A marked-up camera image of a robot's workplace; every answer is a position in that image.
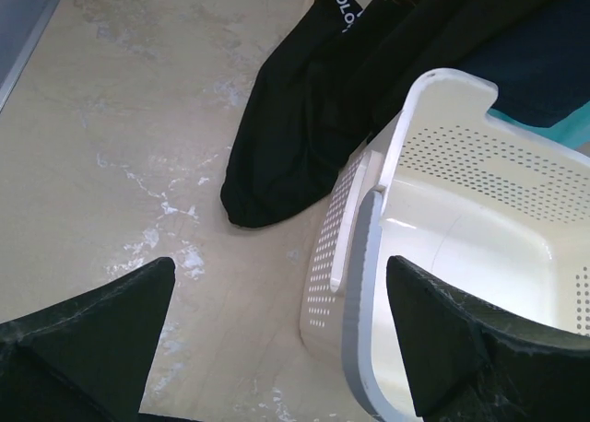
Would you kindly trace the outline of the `teal t shirt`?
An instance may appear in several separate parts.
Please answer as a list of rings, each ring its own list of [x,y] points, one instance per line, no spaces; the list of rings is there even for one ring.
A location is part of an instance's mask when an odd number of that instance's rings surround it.
[[[543,136],[587,156],[589,155],[589,104],[585,104],[551,127],[535,127],[520,123],[501,111],[494,109],[490,109],[489,114],[528,132]]]

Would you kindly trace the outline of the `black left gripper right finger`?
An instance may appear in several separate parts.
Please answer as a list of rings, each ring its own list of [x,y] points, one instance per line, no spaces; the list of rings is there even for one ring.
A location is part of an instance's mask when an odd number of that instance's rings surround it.
[[[589,340],[453,287],[402,256],[386,289],[425,421],[586,421]]]

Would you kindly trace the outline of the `navy blue t shirt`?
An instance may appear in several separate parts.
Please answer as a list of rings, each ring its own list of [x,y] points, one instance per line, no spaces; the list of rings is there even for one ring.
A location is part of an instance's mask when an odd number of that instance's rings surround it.
[[[494,110],[553,126],[589,102],[589,0],[552,0],[456,68],[498,86]]]

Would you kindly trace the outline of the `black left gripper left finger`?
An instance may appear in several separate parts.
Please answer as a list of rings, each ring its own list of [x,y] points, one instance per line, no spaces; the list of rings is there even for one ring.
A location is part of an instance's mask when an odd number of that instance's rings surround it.
[[[2,323],[2,420],[136,421],[174,285],[160,257]]]

